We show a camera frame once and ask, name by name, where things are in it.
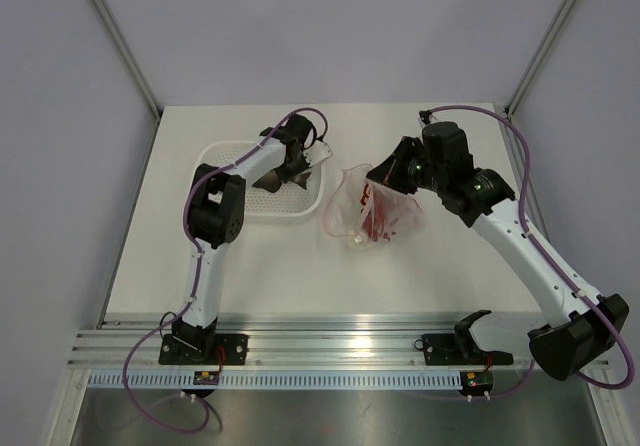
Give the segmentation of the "clear zip top bag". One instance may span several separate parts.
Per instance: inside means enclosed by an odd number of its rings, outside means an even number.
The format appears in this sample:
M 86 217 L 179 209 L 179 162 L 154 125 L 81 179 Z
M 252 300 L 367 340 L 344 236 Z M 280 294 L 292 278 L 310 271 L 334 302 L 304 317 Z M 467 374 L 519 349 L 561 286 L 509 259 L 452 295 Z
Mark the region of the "clear zip top bag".
M 370 164 L 343 170 L 323 215 L 325 233 L 356 249 L 403 240 L 425 225 L 415 197 L 368 179 L 371 170 Z

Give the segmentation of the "red toy lobster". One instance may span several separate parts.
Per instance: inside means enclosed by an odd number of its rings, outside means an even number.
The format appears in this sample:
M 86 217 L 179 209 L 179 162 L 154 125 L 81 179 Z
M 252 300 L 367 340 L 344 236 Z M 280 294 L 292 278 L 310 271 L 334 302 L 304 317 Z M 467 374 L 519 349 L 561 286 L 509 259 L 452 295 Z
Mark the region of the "red toy lobster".
M 388 188 L 367 183 L 360 199 L 362 206 L 361 233 L 369 242 L 390 242 L 399 234 L 403 210 L 408 197 Z

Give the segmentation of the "white plastic basket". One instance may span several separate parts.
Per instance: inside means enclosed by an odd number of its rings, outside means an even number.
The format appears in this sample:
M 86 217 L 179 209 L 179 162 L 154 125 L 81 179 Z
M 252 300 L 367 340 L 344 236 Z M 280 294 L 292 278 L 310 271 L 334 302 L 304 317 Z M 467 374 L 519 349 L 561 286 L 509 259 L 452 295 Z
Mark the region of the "white plastic basket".
M 213 143 L 203 150 L 196 162 L 210 166 L 225 166 L 248 152 L 251 141 L 224 141 Z M 326 161 L 315 165 L 307 178 L 307 188 L 286 183 L 276 193 L 251 187 L 246 190 L 245 221 L 250 223 L 304 222 L 317 209 L 325 189 Z

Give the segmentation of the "grey toy fish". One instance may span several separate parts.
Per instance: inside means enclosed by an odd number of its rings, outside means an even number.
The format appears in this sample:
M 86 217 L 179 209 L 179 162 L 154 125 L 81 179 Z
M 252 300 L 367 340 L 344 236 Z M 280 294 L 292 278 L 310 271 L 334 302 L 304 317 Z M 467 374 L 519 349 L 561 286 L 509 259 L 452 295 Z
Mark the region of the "grey toy fish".
M 253 187 L 274 194 L 283 185 L 291 183 L 306 190 L 311 172 L 310 166 L 280 166 L 260 177 Z

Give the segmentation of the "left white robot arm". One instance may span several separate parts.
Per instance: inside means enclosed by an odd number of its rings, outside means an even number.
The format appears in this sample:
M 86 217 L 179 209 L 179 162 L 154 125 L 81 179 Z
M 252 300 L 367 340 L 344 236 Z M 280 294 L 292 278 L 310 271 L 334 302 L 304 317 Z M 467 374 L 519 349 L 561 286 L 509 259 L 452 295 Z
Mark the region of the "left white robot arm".
M 296 109 L 263 130 L 256 144 L 229 164 L 203 163 L 194 173 L 182 214 L 192 245 L 191 287 L 171 323 L 171 338 L 195 364 L 215 355 L 222 264 L 244 225 L 247 189 L 275 194 L 287 183 L 306 187 L 314 167 L 308 151 L 321 137 L 303 111 Z

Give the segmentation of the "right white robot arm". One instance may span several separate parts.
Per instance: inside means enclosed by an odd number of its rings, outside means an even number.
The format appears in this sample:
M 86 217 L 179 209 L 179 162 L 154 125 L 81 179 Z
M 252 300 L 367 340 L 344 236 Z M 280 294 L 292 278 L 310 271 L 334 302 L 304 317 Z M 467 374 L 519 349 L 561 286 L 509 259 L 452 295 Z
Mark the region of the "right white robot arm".
M 538 238 L 507 182 L 475 166 L 465 132 L 454 122 L 437 122 L 421 137 L 405 136 L 369 181 L 397 193 L 435 193 L 444 208 L 489 243 L 529 290 L 545 324 L 530 330 L 528 353 L 552 378 L 564 381 L 618 346 L 626 377 L 612 389 L 628 387 L 636 368 L 621 330 L 629 306 L 618 294 L 602 295 L 582 280 L 545 240 Z

